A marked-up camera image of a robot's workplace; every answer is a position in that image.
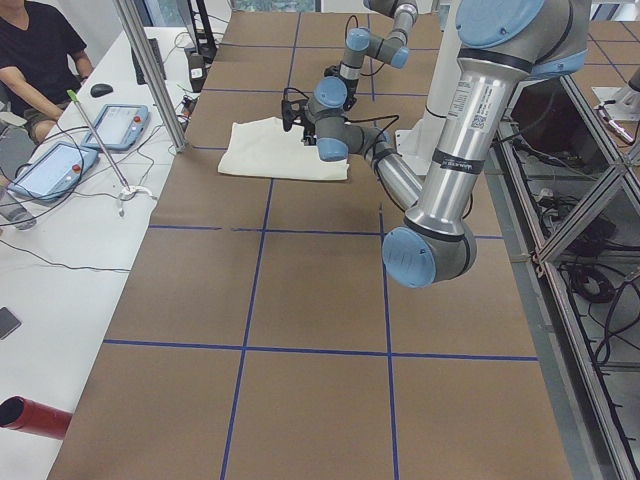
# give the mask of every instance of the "man's hand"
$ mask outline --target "man's hand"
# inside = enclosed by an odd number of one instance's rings
[[[13,93],[49,118],[58,120],[62,115],[62,110],[29,84],[17,67],[0,68],[0,82],[4,83]]]
[[[89,75],[91,75],[91,72],[93,72],[93,65],[91,64],[91,60],[89,60],[89,57],[84,50],[72,53],[71,58],[73,58],[73,61],[76,64],[78,75],[80,75],[80,78],[82,78],[81,83],[84,84]]]

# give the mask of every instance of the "red cylinder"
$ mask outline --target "red cylinder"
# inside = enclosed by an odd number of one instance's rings
[[[11,397],[0,405],[0,427],[62,440],[71,414],[22,397]]]

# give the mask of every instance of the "person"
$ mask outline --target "person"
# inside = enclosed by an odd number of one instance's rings
[[[55,8],[25,0],[0,0],[0,82],[11,110],[27,120],[29,137],[41,143],[93,71],[86,43]],[[69,69],[73,59],[78,77]]]

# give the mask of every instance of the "white desk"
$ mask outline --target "white desk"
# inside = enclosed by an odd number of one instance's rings
[[[150,28],[149,37],[159,41],[163,58],[174,47],[181,29]],[[174,105],[189,87],[187,62],[181,48],[167,58],[167,86]],[[89,89],[95,83],[109,83],[114,93],[93,99]],[[105,103],[136,103],[150,106],[151,119],[144,141],[154,126],[162,123],[148,87],[135,83],[128,40],[121,34],[78,95],[89,116]],[[82,125],[76,108],[64,113],[60,125]],[[76,133],[80,141],[84,132]],[[63,136],[56,141],[69,141]],[[35,153],[44,152],[47,142]],[[169,173],[173,154],[165,128],[142,148],[154,158],[144,185],[159,195]],[[124,155],[116,155],[116,160]],[[149,160],[133,154],[120,165],[130,183],[138,184]],[[118,195],[121,185],[104,155],[77,188],[84,194]],[[64,204],[38,218],[31,230],[5,227],[0,238],[31,250],[50,261],[72,266],[129,269],[146,231],[155,202],[138,195],[125,203],[125,216],[117,213],[116,201],[106,196],[85,198],[72,195]],[[28,205],[34,213],[46,208]],[[0,341],[0,402],[14,395],[74,411],[109,325],[126,274],[71,271],[50,267],[25,253],[0,244],[0,305],[7,306],[23,324]],[[0,429],[0,478],[43,480],[47,477],[61,442],[35,435]]]

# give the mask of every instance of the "white cloth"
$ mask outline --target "white cloth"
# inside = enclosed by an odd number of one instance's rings
[[[302,142],[302,127],[282,129],[282,120],[271,117],[250,123],[234,123],[227,152],[218,172],[250,177],[297,180],[346,180],[346,160],[323,162],[316,147]]]

